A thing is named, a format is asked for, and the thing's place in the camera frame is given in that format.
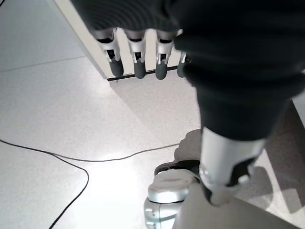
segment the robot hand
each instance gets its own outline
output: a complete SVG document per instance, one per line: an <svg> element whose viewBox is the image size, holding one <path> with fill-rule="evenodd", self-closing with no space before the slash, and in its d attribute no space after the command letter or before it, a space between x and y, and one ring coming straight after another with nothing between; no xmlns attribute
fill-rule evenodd
<svg viewBox="0 0 305 229"><path fill-rule="evenodd" d="M127 34L138 78L145 75L146 29L158 31L159 79L166 74L173 42L182 51L178 73L197 89L203 127L201 184L210 203L228 202L250 179L287 102L304 89L302 1L71 2L115 75L123 69L114 28Z"/></svg>

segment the white floor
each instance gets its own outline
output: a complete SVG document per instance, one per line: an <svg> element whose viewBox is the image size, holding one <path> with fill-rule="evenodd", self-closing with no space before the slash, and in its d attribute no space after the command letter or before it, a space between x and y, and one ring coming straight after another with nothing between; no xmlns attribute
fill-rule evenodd
<svg viewBox="0 0 305 229"><path fill-rule="evenodd" d="M45 2L26 2L8 0L0 8L1 139L103 160L179 143L200 128L195 91L185 79L171 72L163 81L150 75L109 84ZM174 149L116 162L73 162L89 171L90 182L55 228L143 229L153 171L173 160ZM271 180L273 197L251 197L269 190L256 179L256 188L241 198L305 228L304 207L289 211L265 152L258 166ZM48 228L85 181L82 171L49 155L0 144L0 228Z"/></svg>

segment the robotic finger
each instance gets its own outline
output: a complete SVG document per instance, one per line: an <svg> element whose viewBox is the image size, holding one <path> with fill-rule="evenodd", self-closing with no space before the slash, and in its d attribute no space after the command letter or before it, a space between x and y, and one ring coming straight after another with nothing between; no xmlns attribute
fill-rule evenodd
<svg viewBox="0 0 305 229"><path fill-rule="evenodd" d="M120 47L116 37L116 29L109 28L105 30L90 31L98 41L100 48L106 56L112 74L120 77L124 73L123 63L120 56Z"/></svg>
<svg viewBox="0 0 305 229"><path fill-rule="evenodd" d="M130 53L132 55L134 74L142 79L146 74L145 67L145 30L131 31L124 30L128 39Z"/></svg>
<svg viewBox="0 0 305 229"><path fill-rule="evenodd" d="M156 30L156 32L156 77L159 80L162 80L166 77L167 74L167 64L173 48L173 39L177 36L178 31L165 32Z"/></svg>
<svg viewBox="0 0 305 229"><path fill-rule="evenodd" d="M180 60L177 67L177 74L179 77L183 78L185 77L183 73L183 67L186 63L190 62L189 58L186 56L186 52L181 52Z"/></svg>

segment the wire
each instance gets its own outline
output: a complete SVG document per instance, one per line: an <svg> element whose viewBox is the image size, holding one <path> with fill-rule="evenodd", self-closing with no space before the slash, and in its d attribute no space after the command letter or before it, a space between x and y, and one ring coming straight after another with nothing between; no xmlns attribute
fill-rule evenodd
<svg viewBox="0 0 305 229"><path fill-rule="evenodd" d="M2 4L5 2L5 0L0 0L0 6L2 6Z"/></svg>
<svg viewBox="0 0 305 229"><path fill-rule="evenodd" d="M74 164L72 164L72 163L70 163L70 162L68 162L68 161L65 161L64 159L61 159L60 157L58 157L58 156L56 156L56 155L53 155L52 153L51 153L51 155L53 156L53 157L56 157L57 159L59 159L60 161L63 161L64 163L67 163L67 164L69 164L69 165L71 165L71 166L74 166L74 167L76 167L76 168L78 168L78 169L81 169L82 171L84 171L85 173L86 173L86 175L87 175L87 181L86 181L86 184L85 184L85 186L82 188L82 190L79 192L79 194L77 194L77 196L64 208L64 210L62 210L62 212L59 214L59 216L53 221L53 223L51 224L51 226L49 227L49 229L52 229L54 226L55 226L55 224L58 222L58 220L63 216L63 214L66 212L66 210L74 203L74 201L76 201L77 200L77 198L78 197L80 197L81 196L81 194L84 192L84 190L86 189L86 187L88 186L88 183L89 183L89 178L90 178L90 176L89 176L89 173L88 173L88 171L86 170L86 169L84 169L84 168L82 168L82 167L79 167L79 166L77 166L77 165L74 165Z"/></svg>
<svg viewBox="0 0 305 229"><path fill-rule="evenodd" d="M78 159L78 158L73 158L73 157L68 157L68 156L63 156L63 155L60 155L60 154L56 154L56 153L52 153L52 152L49 152L49 151L45 151L45 150L40 150L40 149L35 149L35 148L31 148L31 147L26 147L26 146L21 146L21 145L17 145L17 144L14 144L14 143L10 143L10 142L7 142L7 141L4 141L2 139L0 139L0 142L6 144L6 145L10 145L10 146L14 146L14 147L17 147L17 148L22 148L22 149L28 149L28 150L32 150L32 151L37 151L37 152L41 152L41 153L44 153L44 154L48 154L48 155L51 155L57 159L59 159L60 161L63 161L64 163L67 163L68 165L70 166L73 166L73 167L76 167L82 171L84 171L87 175L87 181L86 181L86 184L85 186L82 188L82 190L79 192L79 194L64 208L64 210L62 210L62 212L59 214L59 216L53 221L53 223L51 224L51 226L49 227L49 229L52 229L55 224L58 222L58 220L63 216L63 214L66 212L66 210L78 199L78 197L81 196L81 194L84 192L84 190L86 189L86 187L88 186L88 183L89 183L89 179L90 179L90 176L89 176L89 173L86 169L82 168L82 167L79 167L75 164L72 164L62 158L66 158L66 159L69 159L69 160L75 160L75 161L82 161L82 162L109 162L109 161L119 161L119 160L124 160L124 159L128 159L132 156L135 156L135 155L138 155L138 154L141 154L141 153L145 153L145 152L150 152L150 151L154 151L154 150L159 150L159 149L165 149L165 148L170 148L170 147L173 147L173 146L178 146L179 144L172 144L172 145L167 145L167 146L162 146L162 147L158 147L158 148L152 148L152 149L145 149L145 150L142 150L142 151L139 151L137 153L134 153L134 154L131 154L129 156L125 156L125 157L121 157L121 158L116 158L116 159L108 159L108 160L85 160L85 159Z"/></svg>

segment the silver joint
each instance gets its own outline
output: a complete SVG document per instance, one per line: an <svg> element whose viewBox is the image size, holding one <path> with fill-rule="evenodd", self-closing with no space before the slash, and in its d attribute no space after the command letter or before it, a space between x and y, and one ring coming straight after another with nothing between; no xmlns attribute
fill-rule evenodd
<svg viewBox="0 0 305 229"><path fill-rule="evenodd" d="M178 31L166 32L161 30L156 30L157 32L157 42L156 42L156 56L157 64L167 65L168 60L172 53L173 39L177 36Z"/></svg>
<svg viewBox="0 0 305 229"><path fill-rule="evenodd" d="M130 53L134 63L145 62L145 31L124 30L127 36Z"/></svg>
<svg viewBox="0 0 305 229"><path fill-rule="evenodd" d="M120 47L119 47L119 43L117 40L115 29L112 29L111 33L109 32L109 30L105 30L105 33L103 33L103 31L98 31L98 32L96 31L94 33L96 34L95 36L98 36L99 38L102 38L102 39L105 39L105 35L108 35L108 37L106 37L106 38L109 38L111 41L107 42L107 43L98 41L99 46L109 62L112 62L113 59L115 59L116 61L119 61L121 59Z"/></svg>
<svg viewBox="0 0 305 229"><path fill-rule="evenodd" d="M265 142L232 140L203 129L199 174L211 192L210 203L219 206L229 202L250 180Z"/></svg>
<svg viewBox="0 0 305 229"><path fill-rule="evenodd" d="M198 177L185 169L169 169L158 173L148 188L144 203L147 229L171 229L192 184Z"/></svg>

